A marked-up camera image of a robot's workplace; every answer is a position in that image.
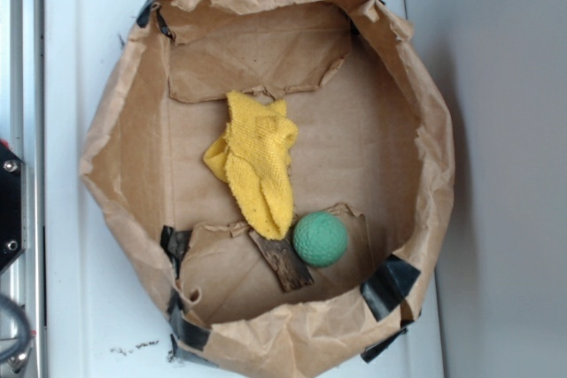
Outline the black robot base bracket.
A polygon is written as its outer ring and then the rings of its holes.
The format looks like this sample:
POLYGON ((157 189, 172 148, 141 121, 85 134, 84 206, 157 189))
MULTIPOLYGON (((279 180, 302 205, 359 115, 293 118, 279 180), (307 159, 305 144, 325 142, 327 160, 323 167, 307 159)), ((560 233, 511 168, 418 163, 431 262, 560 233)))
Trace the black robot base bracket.
POLYGON ((1 139, 1 274, 26 249, 25 163, 1 139))

